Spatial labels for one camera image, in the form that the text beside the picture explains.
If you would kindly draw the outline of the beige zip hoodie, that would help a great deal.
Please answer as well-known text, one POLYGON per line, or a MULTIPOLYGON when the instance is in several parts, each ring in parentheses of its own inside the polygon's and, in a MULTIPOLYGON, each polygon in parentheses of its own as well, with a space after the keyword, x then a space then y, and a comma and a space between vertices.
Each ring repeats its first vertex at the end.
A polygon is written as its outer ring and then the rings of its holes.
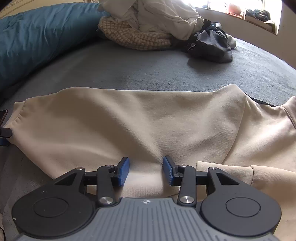
POLYGON ((16 102, 9 141, 51 178, 130 159, 124 197, 176 196, 163 157, 218 167, 274 198, 275 231, 295 240, 295 97, 269 106, 236 85, 214 92, 73 87, 16 102))

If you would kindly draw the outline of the dark clothes on windowsill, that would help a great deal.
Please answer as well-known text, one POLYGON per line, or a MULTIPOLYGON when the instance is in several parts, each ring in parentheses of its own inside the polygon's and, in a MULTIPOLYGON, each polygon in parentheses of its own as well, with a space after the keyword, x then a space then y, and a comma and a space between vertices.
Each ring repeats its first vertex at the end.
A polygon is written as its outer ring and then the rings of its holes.
POLYGON ((256 18, 262 22, 266 22, 266 21, 270 20, 270 13, 266 10, 261 11, 258 9, 255 9, 255 10, 247 9, 246 14, 245 14, 245 18, 247 16, 256 18))

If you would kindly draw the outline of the blue duvet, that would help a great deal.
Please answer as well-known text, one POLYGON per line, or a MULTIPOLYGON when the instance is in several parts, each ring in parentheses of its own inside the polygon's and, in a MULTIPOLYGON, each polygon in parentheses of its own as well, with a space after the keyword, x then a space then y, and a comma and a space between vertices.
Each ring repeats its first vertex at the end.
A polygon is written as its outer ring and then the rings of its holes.
POLYGON ((44 6, 1 19, 1 90, 92 38, 109 16, 96 3, 44 6))

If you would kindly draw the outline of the checked pink cloth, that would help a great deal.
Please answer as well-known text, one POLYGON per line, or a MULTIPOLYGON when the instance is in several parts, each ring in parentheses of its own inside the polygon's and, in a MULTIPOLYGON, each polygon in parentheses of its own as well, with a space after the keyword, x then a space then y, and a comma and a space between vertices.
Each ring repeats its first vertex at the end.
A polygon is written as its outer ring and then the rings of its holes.
POLYGON ((99 30, 107 39, 116 44, 139 51, 163 50, 171 47, 171 35, 159 32, 140 32, 127 21, 115 23, 109 18, 101 18, 99 30))

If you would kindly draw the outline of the dark furry garment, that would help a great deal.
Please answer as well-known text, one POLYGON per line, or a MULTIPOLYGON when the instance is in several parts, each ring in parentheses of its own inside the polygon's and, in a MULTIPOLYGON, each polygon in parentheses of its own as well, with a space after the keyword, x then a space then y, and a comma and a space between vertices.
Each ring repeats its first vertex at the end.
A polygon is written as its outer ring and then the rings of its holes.
POLYGON ((195 59, 230 63, 233 61, 232 50, 236 48, 236 41, 222 29, 220 23, 204 20, 201 30, 191 35, 188 40, 171 38, 171 47, 180 49, 195 59))

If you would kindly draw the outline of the grey-blue bed blanket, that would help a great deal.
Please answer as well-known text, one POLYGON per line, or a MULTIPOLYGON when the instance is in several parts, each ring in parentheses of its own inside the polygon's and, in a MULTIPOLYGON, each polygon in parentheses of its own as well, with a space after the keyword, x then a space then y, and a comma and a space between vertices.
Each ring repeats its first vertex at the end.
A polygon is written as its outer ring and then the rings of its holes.
POLYGON ((250 96, 281 104, 295 94, 295 70, 284 61, 238 40, 231 63, 189 59, 180 51, 141 52, 111 41, 57 58, 1 95, 1 109, 29 97, 86 86, 120 90, 213 91, 236 84, 250 96))

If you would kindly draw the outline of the pale beige crumpled garment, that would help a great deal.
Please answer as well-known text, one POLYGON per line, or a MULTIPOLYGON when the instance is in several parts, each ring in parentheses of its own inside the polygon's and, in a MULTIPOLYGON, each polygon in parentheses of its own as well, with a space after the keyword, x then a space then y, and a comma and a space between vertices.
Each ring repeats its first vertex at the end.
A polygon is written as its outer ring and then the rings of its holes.
POLYGON ((182 41, 204 25, 203 17, 184 1, 100 1, 98 11, 109 13, 115 23, 126 21, 141 32, 171 34, 182 41))

